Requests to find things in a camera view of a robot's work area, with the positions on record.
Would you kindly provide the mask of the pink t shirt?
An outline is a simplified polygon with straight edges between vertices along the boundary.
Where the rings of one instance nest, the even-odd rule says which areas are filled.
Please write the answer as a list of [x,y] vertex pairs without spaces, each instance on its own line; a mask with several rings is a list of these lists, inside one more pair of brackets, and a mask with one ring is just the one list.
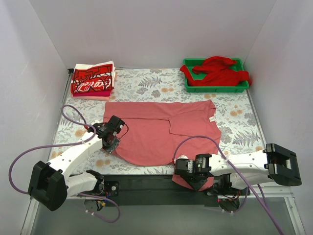
[[127,128],[119,137],[116,157],[138,166],[162,166],[181,155],[217,154],[221,131],[211,100],[191,103],[108,102],[103,121],[121,118]]

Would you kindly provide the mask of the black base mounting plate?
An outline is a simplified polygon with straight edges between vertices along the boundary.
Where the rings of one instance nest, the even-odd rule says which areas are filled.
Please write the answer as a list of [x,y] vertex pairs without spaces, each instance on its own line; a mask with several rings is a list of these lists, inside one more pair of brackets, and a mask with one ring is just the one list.
[[96,210],[119,206],[204,205],[235,212],[243,203],[240,198],[250,194],[248,188],[231,187],[229,175],[214,178],[208,189],[185,188],[172,181],[170,175],[106,175],[97,193],[84,192]]

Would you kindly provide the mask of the folded red printed shirt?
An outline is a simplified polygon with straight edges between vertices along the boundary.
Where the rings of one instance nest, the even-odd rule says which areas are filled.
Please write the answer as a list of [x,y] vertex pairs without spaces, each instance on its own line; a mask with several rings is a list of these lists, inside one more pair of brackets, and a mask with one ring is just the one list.
[[93,91],[113,90],[115,80],[111,76],[99,76],[92,78],[92,71],[74,70],[70,91],[74,93],[86,93]]

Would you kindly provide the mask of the red t shirt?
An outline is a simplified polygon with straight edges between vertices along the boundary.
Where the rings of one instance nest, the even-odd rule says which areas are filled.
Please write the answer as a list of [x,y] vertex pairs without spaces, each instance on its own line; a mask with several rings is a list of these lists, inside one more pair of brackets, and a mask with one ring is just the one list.
[[191,70],[186,65],[180,68],[190,86],[237,86],[241,82],[252,84],[249,73],[245,70],[234,71],[231,67],[237,61],[231,58],[214,56],[205,59],[201,65]]

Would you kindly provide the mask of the folded magenta shirt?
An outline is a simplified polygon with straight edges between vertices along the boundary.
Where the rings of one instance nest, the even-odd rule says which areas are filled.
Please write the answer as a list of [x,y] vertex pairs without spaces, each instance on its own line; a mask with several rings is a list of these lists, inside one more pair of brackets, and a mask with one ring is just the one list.
[[82,96],[99,96],[99,97],[107,97],[111,95],[111,90],[103,90],[103,91],[93,91],[86,93],[74,93],[72,94],[74,97],[82,97]]

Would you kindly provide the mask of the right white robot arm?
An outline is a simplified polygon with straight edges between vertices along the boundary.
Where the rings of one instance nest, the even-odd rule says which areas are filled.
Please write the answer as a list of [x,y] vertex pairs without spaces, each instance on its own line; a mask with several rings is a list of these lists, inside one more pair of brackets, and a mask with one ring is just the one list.
[[249,154],[198,154],[193,159],[180,156],[174,161],[173,182],[210,195],[236,195],[248,185],[275,182],[281,186],[302,184],[297,156],[277,144]]

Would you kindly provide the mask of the green plastic bin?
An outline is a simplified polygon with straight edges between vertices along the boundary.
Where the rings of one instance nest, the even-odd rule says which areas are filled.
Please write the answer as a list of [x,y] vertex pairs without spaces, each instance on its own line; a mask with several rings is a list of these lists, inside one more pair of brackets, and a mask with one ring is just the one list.
[[[244,67],[241,59],[239,58],[231,58],[237,61],[237,64],[232,66],[231,68],[234,71],[244,71]],[[195,65],[201,65],[204,61],[204,58],[185,58],[183,60],[183,65],[186,65],[189,70],[192,69]],[[187,83],[187,79],[185,77],[185,88],[189,93],[242,93],[244,90],[249,88],[248,82],[241,82],[237,86],[190,86]]]

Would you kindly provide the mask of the floral patterned table mat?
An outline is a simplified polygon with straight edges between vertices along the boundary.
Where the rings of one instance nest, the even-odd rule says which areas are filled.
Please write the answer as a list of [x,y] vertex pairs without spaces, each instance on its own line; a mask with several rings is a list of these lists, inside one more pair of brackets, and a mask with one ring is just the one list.
[[[216,106],[215,120],[222,136],[220,148],[226,155],[252,153],[265,147],[264,135],[255,115],[248,92],[188,93],[183,74],[178,69],[120,69],[110,101],[197,102],[211,100]],[[66,143],[78,141],[83,127],[75,121],[84,117],[87,122],[101,120],[105,102],[76,99],[66,89],[63,103],[68,119],[61,118],[51,158],[61,156]]]

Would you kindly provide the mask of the folded white shirt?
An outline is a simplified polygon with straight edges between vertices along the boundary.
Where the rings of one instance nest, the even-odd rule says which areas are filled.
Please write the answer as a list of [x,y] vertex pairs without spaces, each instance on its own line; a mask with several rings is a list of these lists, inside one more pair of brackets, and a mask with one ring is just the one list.
[[108,61],[104,63],[99,63],[95,65],[89,64],[76,64],[74,70],[87,70],[92,71],[92,78],[99,77],[99,76],[111,76],[113,80],[116,77],[116,67],[114,61]]

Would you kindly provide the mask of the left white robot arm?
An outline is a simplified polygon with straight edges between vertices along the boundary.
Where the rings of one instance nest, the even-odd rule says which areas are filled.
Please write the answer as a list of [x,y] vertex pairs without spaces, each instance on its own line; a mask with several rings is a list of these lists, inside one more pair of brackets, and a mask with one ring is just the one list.
[[59,157],[47,163],[39,161],[33,167],[28,194],[45,205],[50,211],[57,210],[68,197],[87,193],[105,193],[102,174],[87,170],[74,175],[74,170],[91,154],[104,149],[113,152],[119,145],[117,138],[125,122],[112,116],[108,122],[95,122],[79,142],[67,149]]

